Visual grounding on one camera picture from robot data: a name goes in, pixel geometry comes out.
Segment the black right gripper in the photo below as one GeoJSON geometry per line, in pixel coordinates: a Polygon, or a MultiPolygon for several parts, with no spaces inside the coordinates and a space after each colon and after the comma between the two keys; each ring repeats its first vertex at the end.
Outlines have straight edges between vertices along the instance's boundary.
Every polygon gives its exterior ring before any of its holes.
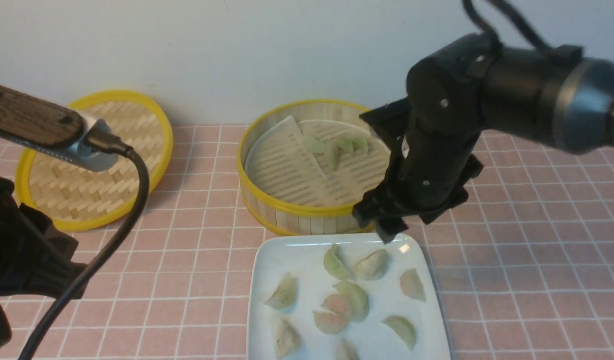
{"type": "Polygon", "coordinates": [[[391,151],[384,179],[353,206],[360,226],[375,224],[388,244],[407,230],[405,217],[430,224],[468,200],[465,185],[484,167],[473,155],[480,129],[456,134],[432,129],[405,98],[364,112],[360,119],[391,151]]]}

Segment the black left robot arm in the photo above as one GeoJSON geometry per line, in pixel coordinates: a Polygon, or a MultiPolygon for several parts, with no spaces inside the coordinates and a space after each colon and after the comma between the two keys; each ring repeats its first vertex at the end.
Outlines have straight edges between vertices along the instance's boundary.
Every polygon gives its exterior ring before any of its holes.
{"type": "MultiPolygon", "coordinates": [[[[78,246],[42,212],[13,199],[14,184],[0,177],[0,297],[44,296],[56,299],[83,272],[73,262],[78,246]]],[[[12,330],[0,305],[0,348],[12,330]]]]}

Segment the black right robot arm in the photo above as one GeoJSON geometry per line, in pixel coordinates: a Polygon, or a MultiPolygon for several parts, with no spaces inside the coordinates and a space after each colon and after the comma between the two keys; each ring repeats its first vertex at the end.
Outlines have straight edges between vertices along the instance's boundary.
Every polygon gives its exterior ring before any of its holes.
{"type": "Polygon", "coordinates": [[[430,224],[467,201],[485,130],[573,155],[614,147],[614,63],[578,46],[541,52],[467,34],[412,66],[406,91],[360,115],[391,154],[352,215],[386,244],[407,229],[405,217],[430,224]]]}

